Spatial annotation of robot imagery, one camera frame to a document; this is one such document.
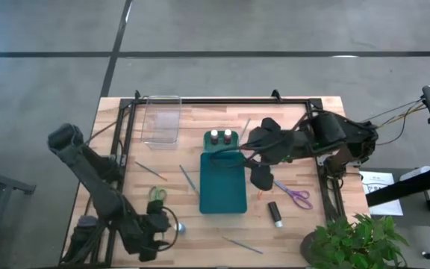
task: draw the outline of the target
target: wooden table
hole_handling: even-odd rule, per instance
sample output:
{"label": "wooden table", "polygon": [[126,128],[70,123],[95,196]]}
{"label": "wooden table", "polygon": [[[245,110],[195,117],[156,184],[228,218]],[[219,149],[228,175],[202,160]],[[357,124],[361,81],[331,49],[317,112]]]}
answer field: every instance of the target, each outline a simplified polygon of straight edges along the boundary
{"label": "wooden table", "polygon": [[[323,107],[335,113],[344,114],[341,98],[322,98]],[[120,98],[102,98],[96,115],[93,132],[104,128],[116,119]],[[186,227],[185,235],[178,237],[175,246],[158,253],[156,260],[141,263],[138,255],[128,255],[117,233],[114,246],[113,266],[164,266],[164,267],[272,267],[306,266],[299,254],[299,245],[316,226],[325,225],[325,215],[320,196],[316,165],[313,158],[279,164],[272,169],[275,179],[292,189],[307,190],[311,193],[312,210],[303,210],[281,189],[274,187],[257,199],[258,189],[249,181],[246,171],[246,191],[248,211],[245,214],[203,215],[199,212],[199,198],[192,191],[179,164],[189,173],[199,187],[200,155],[203,134],[211,129],[232,129],[241,133],[248,119],[247,132],[259,126],[264,117],[272,117],[283,129],[290,129],[304,114],[303,105],[182,105],[178,148],[176,150],[150,150],[140,142],[144,105],[137,106],[132,135],[128,172],[125,175],[123,194],[137,212],[145,213],[147,193],[153,185],[161,186],[168,192],[166,206],[171,208]],[[100,155],[108,155],[114,129],[108,129],[91,141],[90,146]],[[246,142],[248,135],[241,142]],[[168,179],[165,182],[148,173],[134,161],[158,171]],[[342,195],[346,215],[354,221],[355,213],[369,214],[367,201],[359,177],[349,175],[344,180]],[[65,249],[69,246],[72,229],[84,213],[89,194],[81,185],[75,200]],[[276,201],[283,218],[283,228],[277,229],[269,215],[267,203]],[[93,208],[90,214],[96,215]],[[165,234],[167,240],[174,232]],[[221,238],[225,236],[254,247],[264,254],[258,254],[239,247]],[[101,247],[101,259],[105,245]]]}

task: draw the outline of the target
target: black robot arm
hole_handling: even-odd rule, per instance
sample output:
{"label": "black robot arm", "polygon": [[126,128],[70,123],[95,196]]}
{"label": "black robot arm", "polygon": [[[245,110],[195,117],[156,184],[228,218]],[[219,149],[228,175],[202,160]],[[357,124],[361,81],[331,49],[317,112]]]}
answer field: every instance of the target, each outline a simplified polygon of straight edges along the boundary
{"label": "black robot arm", "polygon": [[[162,201],[150,202],[146,214],[138,214],[130,202],[110,185],[122,180],[117,163],[89,148],[77,126],[62,125],[48,136],[48,146],[89,191],[99,226],[114,227],[129,254],[140,253],[139,260],[145,262],[155,259],[158,251],[172,246],[165,241],[154,240],[155,233],[166,232],[170,228],[169,219],[163,211],[167,208],[163,207]],[[85,246],[80,251],[82,254],[73,255],[77,259],[70,259],[68,263],[84,262],[90,248]]]}
{"label": "black robot arm", "polygon": [[290,130],[282,130],[272,118],[265,118],[253,129],[248,142],[240,149],[252,150],[245,166],[252,169],[251,182],[259,189],[272,188],[270,165],[300,158],[319,157],[327,177],[339,178],[346,165],[367,161],[373,153],[378,134],[371,122],[356,123],[339,114],[318,110],[316,116],[305,114]]}

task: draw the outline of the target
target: green tray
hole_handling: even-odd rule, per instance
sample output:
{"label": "green tray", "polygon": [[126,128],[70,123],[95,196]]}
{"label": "green tray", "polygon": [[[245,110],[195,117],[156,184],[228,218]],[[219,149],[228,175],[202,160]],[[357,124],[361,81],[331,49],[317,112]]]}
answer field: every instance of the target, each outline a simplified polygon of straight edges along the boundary
{"label": "green tray", "polygon": [[225,149],[230,146],[237,146],[238,145],[238,133],[235,131],[231,131],[231,142],[230,144],[225,144],[223,142],[223,134],[225,131],[218,131],[218,143],[216,145],[213,145],[210,139],[210,131],[206,132],[203,135],[203,151],[204,152],[216,152],[217,150]]}
{"label": "green tray", "polygon": [[200,156],[200,212],[203,214],[246,213],[246,183],[243,165],[227,168],[243,160],[241,152],[221,152],[210,160],[211,152]]}

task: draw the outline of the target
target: clear plastic container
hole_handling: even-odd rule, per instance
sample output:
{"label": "clear plastic container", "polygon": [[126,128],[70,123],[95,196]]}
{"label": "clear plastic container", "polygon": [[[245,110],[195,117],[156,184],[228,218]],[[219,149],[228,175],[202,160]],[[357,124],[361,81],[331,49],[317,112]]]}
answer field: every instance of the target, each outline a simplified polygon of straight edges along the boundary
{"label": "clear plastic container", "polygon": [[149,96],[141,141],[151,149],[175,149],[180,112],[180,96]]}

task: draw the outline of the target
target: gray floor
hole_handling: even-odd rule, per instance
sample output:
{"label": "gray floor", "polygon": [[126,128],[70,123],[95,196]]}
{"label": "gray floor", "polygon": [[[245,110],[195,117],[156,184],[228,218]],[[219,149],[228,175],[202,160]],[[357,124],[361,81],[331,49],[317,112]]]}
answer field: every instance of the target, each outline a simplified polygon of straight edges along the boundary
{"label": "gray floor", "polygon": [[[109,52],[125,0],[0,0],[0,52]],[[121,51],[430,51],[430,0],[134,0]],[[46,147],[71,122],[88,136],[109,58],[0,58],[0,173],[37,184],[14,193],[0,232],[0,268],[55,265],[76,179]],[[342,96],[363,120],[421,95],[426,58],[119,59],[109,96]],[[366,167],[430,165],[421,111]],[[390,140],[400,125],[380,131]],[[412,267],[430,268],[429,229],[401,228]]]}

